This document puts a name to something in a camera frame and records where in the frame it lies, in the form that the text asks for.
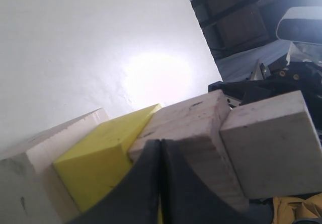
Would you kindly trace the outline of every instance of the unfinished wooden block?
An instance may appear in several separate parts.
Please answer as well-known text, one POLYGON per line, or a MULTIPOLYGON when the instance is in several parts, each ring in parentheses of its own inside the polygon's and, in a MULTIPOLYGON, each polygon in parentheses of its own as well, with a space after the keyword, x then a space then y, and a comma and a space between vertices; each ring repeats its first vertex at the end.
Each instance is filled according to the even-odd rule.
POLYGON ((322 191, 321 144, 300 91, 234 108, 220 133, 246 197, 322 191))
POLYGON ((219 128, 230 112, 222 91, 162 108, 134 142, 128 155, 137 160, 149 139, 174 139, 201 180, 222 200, 243 210, 248 206, 231 166, 219 128))
POLYGON ((108 194, 132 164, 127 151, 160 105, 104 122, 59 157, 55 169, 81 211, 108 194))
POLYGON ((102 122, 103 109, 46 130, 0 155, 1 223, 65 223, 79 215, 52 163, 102 122))

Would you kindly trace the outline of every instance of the yellow object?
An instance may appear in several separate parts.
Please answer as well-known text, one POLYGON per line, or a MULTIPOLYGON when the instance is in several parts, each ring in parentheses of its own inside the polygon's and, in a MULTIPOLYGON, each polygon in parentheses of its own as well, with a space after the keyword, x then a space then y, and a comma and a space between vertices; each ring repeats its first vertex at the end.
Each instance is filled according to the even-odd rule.
POLYGON ((307 200, 296 197, 274 197, 273 224, 292 224, 300 218, 322 216, 322 193, 307 200))
POLYGON ((95 205, 127 174, 127 150, 160 108, 154 105, 102 123, 54 162, 81 211, 95 205))

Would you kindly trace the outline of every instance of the wooden block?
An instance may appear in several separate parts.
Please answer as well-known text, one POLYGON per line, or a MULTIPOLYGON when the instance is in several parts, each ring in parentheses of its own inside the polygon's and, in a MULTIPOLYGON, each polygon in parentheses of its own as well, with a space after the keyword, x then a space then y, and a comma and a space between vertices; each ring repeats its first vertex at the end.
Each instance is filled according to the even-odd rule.
POLYGON ((81 211, 101 200, 130 170, 127 150, 159 108, 151 106, 101 124, 55 161, 81 211))
POLYGON ((234 108, 220 133, 246 197, 322 191, 321 145, 300 91, 234 108))
POLYGON ((108 117, 96 110, 49 130, 0 155, 1 223, 65 223, 79 210, 53 161, 108 117))
POLYGON ((130 148, 137 160, 149 139, 177 140, 187 162, 204 183, 236 209, 248 206, 219 135, 230 112, 222 91, 162 108, 130 148))

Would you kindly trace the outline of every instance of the yellow triangular block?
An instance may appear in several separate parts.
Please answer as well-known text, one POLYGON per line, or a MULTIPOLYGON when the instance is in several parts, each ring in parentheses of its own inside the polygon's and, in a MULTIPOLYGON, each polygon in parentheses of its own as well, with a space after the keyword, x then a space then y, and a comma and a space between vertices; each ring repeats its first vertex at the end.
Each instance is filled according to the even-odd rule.
POLYGON ((55 161, 81 211, 95 205, 130 170, 127 150, 160 108, 154 105, 102 123, 55 161))

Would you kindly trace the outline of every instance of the yellow block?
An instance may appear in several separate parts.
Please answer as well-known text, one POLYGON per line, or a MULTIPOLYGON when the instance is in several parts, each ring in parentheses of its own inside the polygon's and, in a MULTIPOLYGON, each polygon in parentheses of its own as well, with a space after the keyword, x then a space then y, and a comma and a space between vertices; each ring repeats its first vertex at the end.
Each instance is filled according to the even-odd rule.
POLYGON ((160 108, 154 105, 102 123, 54 162, 81 211, 101 200, 130 170, 127 150, 160 108))

